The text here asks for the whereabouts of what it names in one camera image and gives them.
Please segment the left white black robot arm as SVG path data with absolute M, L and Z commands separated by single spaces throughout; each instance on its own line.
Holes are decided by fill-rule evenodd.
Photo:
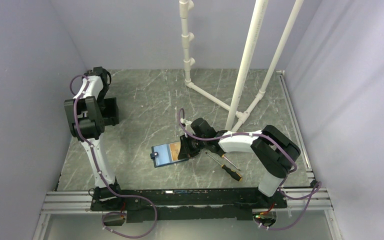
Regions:
M 80 89 L 63 102 L 68 127 L 88 156 L 95 184 L 93 201 L 104 200 L 109 209 L 117 210 L 123 205 L 124 196 L 117 192 L 120 187 L 103 145 L 105 128 L 120 122 L 117 99 L 106 97 L 112 76 L 98 66 L 78 77 L 81 79 Z

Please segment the dark blue card holder wallet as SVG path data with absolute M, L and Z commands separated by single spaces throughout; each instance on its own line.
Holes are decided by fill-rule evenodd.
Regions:
M 153 165 L 155 168 L 165 167 L 168 165 L 173 165 L 181 162 L 188 161 L 188 156 L 186 154 L 181 153 L 181 149 L 178 155 L 178 161 L 172 161 L 169 144 L 160 144 L 151 147 L 150 158 L 153 161 Z

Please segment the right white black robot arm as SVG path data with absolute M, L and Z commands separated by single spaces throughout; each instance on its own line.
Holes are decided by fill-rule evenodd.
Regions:
M 191 159 L 202 150 L 223 157 L 227 153 L 252 153 L 263 165 L 266 173 L 255 194 L 256 203 L 267 208 L 275 201 L 275 192 L 287 176 L 297 170 L 299 147 L 273 125 L 252 132 L 216 131 L 203 118 L 191 123 L 192 132 L 180 136 L 178 158 Z

